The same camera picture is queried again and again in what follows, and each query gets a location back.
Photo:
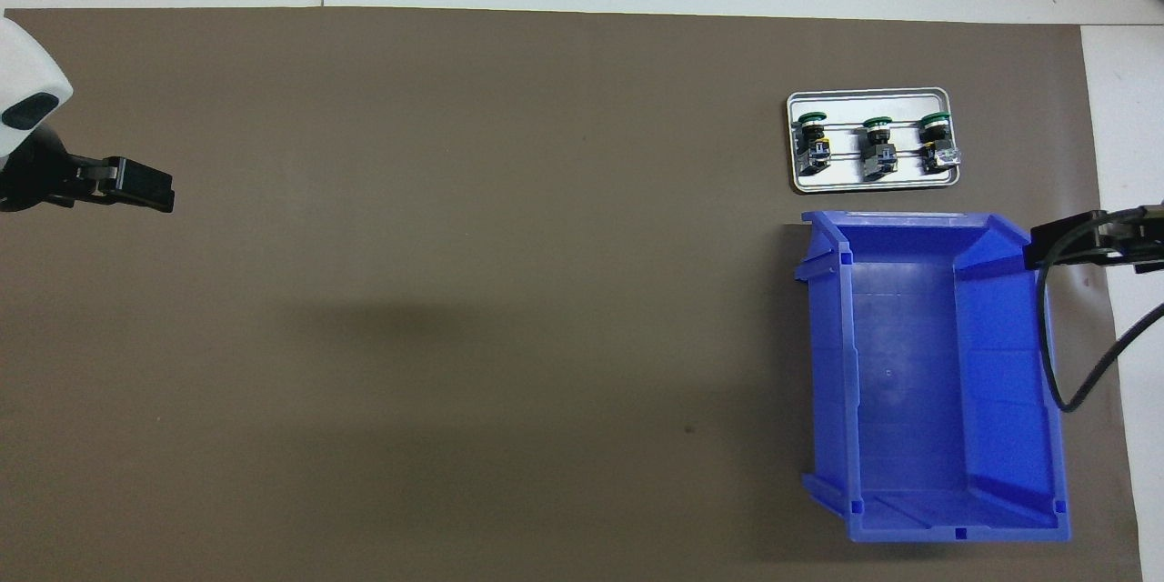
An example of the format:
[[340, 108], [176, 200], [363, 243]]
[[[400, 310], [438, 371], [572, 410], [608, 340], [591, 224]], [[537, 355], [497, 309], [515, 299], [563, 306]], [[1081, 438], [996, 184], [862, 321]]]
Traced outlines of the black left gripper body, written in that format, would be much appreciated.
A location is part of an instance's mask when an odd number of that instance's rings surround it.
[[78, 171], [57, 132], [41, 125], [0, 168], [0, 212], [24, 212], [44, 203], [71, 208], [83, 196]]

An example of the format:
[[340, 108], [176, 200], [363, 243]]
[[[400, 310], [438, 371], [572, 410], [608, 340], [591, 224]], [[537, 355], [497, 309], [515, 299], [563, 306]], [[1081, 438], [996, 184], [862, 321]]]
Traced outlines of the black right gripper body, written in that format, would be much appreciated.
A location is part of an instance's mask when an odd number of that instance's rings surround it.
[[1138, 262], [1133, 264], [1135, 275], [1164, 271], [1164, 200], [1155, 205], [1140, 206], [1135, 217], [1135, 234]]

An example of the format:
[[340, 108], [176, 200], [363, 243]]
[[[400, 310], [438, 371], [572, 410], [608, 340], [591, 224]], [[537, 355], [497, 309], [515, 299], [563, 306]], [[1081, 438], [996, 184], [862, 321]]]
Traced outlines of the green push button switch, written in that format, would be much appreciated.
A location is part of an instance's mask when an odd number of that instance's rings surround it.
[[880, 180], [897, 172], [897, 147], [890, 142], [890, 116], [874, 116], [863, 122], [861, 166], [864, 180]]
[[826, 119], [828, 115], [824, 111], [807, 111], [797, 118], [797, 170], [800, 176], [818, 175], [831, 165]]

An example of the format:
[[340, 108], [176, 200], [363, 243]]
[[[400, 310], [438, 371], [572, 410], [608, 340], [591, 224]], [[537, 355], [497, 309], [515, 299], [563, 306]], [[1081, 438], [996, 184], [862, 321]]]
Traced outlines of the green button with clear block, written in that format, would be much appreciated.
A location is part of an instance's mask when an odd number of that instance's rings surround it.
[[947, 111], [936, 111], [920, 118], [918, 135], [924, 175], [945, 173], [961, 165], [961, 151], [954, 143], [951, 114]]

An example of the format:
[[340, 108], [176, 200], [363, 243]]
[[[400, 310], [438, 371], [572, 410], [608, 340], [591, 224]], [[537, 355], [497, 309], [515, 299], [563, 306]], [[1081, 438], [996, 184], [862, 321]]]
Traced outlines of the blue plastic storage bin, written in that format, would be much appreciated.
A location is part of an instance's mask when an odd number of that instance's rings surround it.
[[802, 218], [811, 498], [856, 542], [1069, 541], [1028, 230], [987, 213]]

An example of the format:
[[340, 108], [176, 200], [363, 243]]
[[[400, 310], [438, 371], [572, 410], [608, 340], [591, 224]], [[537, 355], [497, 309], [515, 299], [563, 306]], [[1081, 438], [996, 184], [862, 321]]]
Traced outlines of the silver metal tray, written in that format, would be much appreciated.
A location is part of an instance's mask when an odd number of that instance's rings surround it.
[[[801, 90], [788, 97], [789, 152], [792, 183], [805, 194], [857, 191], [914, 191], [953, 186], [960, 166], [945, 173], [924, 175], [920, 159], [918, 120], [936, 111], [951, 114], [947, 90], [941, 87]], [[807, 111], [826, 113], [826, 136], [831, 165], [814, 176], [797, 170], [799, 115]], [[860, 148], [863, 122], [874, 116], [890, 116], [890, 142], [897, 147], [897, 172], [880, 180], [864, 180]]]

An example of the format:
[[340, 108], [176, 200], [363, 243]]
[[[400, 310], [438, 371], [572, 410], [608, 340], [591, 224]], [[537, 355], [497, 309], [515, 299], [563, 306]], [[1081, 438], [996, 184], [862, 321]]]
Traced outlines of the brown table mat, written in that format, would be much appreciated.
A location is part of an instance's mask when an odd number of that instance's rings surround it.
[[[856, 544], [801, 484], [799, 217], [1100, 206], [1077, 27], [5, 15], [177, 203], [0, 217], [0, 582], [1140, 579], [1114, 375], [1069, 542]], [[953, 186], [793, 186], [790, 94], [908, 87]]]

